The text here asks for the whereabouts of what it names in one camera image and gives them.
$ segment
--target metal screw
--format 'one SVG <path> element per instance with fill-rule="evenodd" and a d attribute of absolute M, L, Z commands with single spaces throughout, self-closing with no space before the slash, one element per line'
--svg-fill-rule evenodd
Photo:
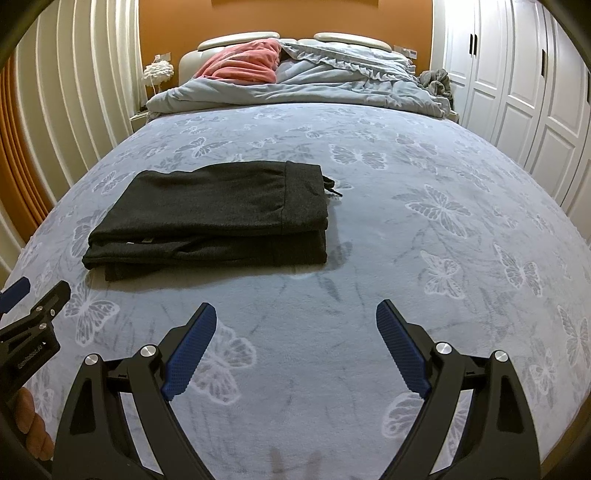
<path fill-rule="evenodd" d="M 448 355 L 452 352 L 453 348 L 449 343 L 440 342 L 435 346 L 435 350 L 442 355 Z"/>
<path fill-rule="evenodd" d="M 140 351 L 142 356 L 153 356 L 156 353 L 156 347 L 154 345 L 146 345 Z"/>
<path fill-rule="evenodd" d="M 94 365 L 98 361 L 99 361 L 99 356 L 96 353 L 93 353 L 84 359 L 84 363 L 86 365 Z"/>
<path fill-rule="evenodd" d="M 504 352 L 503 350 L 497 350 L 495 352 L 495 358 L 499 361 L 499 362 L 506 362 L 507 360 L 509 360 L 509 355 L 507 355 L 506 352 Z"/>

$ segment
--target orange wall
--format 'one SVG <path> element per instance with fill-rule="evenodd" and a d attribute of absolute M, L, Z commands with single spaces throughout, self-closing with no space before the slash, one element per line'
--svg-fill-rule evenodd
<path fill-rule="evenodd" d="M 139 0 L 142 62 L 170 52 L 178 61 L 204 40 L 245 31 L 312 38 L 337 31 L 418 52 L 417 74 L 431 60 L 432 0 Z M 164 87 L 177 84 L 175 77 Z"/>

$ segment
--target orange curtain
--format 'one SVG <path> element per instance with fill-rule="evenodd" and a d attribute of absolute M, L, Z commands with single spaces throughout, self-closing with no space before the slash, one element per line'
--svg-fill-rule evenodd
<path fill-rule="evenodd" d="M 27 241 L 51 210 L 51 203 L 22 137 L 12 57 L 0 73 L 0 142 L 0 200 Z"/>

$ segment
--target white lamp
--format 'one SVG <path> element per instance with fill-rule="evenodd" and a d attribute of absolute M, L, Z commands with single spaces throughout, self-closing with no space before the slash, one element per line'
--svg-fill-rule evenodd
<path fill-rule="evenodd" d="M 174 75 L 174 67 L 167 61 L 163 60 L 160 55 L 154 57 L 154 61 L 148 65 L 144 70 L 142 81 L 146 86 L 152 86 L 154 94 L 160 92 L 160 84 L 170 80 Z"/>

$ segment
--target blue gripper pad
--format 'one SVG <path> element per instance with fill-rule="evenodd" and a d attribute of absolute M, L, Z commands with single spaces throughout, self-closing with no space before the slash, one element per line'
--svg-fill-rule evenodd
<path fill-rule="evenodd" d="M 0 315 L 10 312 L 30 291 L 31 282 L 22 277 L 0 293 Z"/>
<path fill-rule="evenodd" d="M 166 364 L 162 395 L 171 401 L 183 393 L 216 331 L 216 309 L 207 305 Z"/>
<path fill-rule="evenodd" d="M 427 380 L 426 362 L 413 339 L 386 301 L 378 305 L 375 316 L 378 330 L 408 389 L 427 398 L 431 384 Z"/>

